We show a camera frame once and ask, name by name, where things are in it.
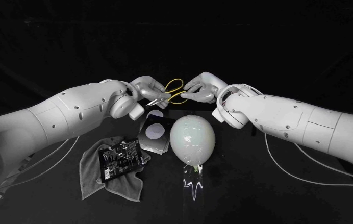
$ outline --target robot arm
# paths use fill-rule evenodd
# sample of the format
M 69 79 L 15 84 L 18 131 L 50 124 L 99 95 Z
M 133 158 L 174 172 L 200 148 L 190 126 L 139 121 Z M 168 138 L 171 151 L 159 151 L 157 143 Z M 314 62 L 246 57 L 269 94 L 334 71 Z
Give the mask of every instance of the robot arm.
M 200 99 L 197 93 L 182 95 L 195 101 Z M 353 163 L 351 114 L 288 98 L 263 95 L 246 84 L 221 86 L 213 95 L 217 97 L 213 117 L 218 122 L 240 129 L 250 121 L 263 133 Z
M 132 120 L 144 113 L 136 103 L 169 94 L 148 76 L 131 83 L 103 80 L 73 87 L 35 106 L 0 116 L 0 184 L 21 160 L 48 145 L 83 135 L 106 117 Z

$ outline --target gray towel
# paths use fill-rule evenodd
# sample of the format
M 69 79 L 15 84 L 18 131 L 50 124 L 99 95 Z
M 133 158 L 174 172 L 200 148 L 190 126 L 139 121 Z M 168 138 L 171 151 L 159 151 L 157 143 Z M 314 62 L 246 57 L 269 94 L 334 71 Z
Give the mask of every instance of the gray towel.
M 108 182 L 100 183 L 97 150 L 113 146 L 122 140 L 122 136 L 105 138 L 95 143 L 87 151 L 83 152 L 82 159 L 79 161 L 82 200 L 105 187 L 106 191 L 110 193 L 122 196 L 131 201 L 139 202 L 142 181 L 135 177 L 135 173 L 141 172 L 144 167 L 138 168 L 135 171 L 128 172 Z M 151 156 L 144 152 L 144 150 L 141 150 L 141 152 L 146 162 Z

